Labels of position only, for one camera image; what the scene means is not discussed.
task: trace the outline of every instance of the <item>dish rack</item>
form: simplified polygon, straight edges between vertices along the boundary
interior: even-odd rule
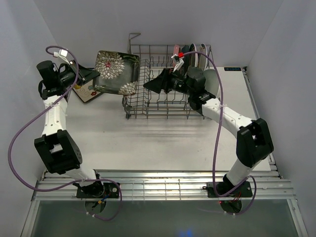
[[[139,35],[140,33],[131,33],[128,40],[128,53],[138,55],[141,62],[137,91],[134,95],[125,95],[122,100],[126,118],[204,119],[204,116],[191,109],[188,95],[176,91],[156,94],[143,87],[164,68],[172,68],[174,44],[131,44],[131,40]],[[206,47],[208,55],[213,58],[210,45]]]

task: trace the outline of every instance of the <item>white connector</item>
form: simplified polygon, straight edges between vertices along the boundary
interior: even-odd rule
[[[61,60],[63,60],[67,64],[70,64],[70,62],[67,59],[67,55],[68,55],[68,51],[66,51],[64,49],[60,49],[59,52],[54,52],[53,57],[60,58]]]
[[[182,65],[184,64],[184,61],[177,54],[174,54],[171,58],[173,62],[176,64],[176,66],[174,66],[174,69],[173,69],[173,72],[175,72],[182,67]]]

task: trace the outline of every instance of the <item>floral pattern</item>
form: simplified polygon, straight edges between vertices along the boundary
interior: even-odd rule
[[[136,93],[137,81],[127,83],[118,90],[120,95],[133,95]]]
[[[98,52],[95,70],[103,79],[115,79],[124,69],[124,61],[116,52]]]

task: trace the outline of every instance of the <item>glass panel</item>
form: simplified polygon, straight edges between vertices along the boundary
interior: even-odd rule
[[[117,206],[109,201],[101,215],[110,217]],[[32,237],[298,236],[286,200],[256,200],[236,217],[199,208],[222,211],[214,200],[125,201],[114,220],[103,222],[81,213],[84,201],[41,201]]]

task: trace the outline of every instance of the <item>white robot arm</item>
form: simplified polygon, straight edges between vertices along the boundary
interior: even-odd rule
[[[173,69],[164,69],[157,78],[145,83],[144,87],[156,93],[162,90],[166,93],[171,90],[186,93],[193,110],[219,123],[221,102],[205,90],[205,82],[204,72],[200,68],[189,67],[185,76]],[[217,185],[220,195],[229,192],[244,180],[274,150],[268,125],[261,118],[253,120],[224,106],[222,126],[236,137],[237,160],[224,176],[223,182]]]
[[[61,50],[59,55],[65,61],[59,68],[51,61],[43,61],[37,69],[43,80],[39,83],[39,94],[44,101],[45,108],[51,106],[74,83],[76,67],[66,59],[67,52]],[[84,83],[84,76],[96,77],[98,72],[79,67],[77,84]],[[67,174],[75,180],[98,179],[95,170],[82,164],[81,152],[70,134],[66,130],[66,109],[68,97],[62,98],[45,114],[44,130],[40,138],[35,139],[34,145],[50,173]],[[81,182],[74,184],[85,194],[100,196],[104,187],[100,181]]]

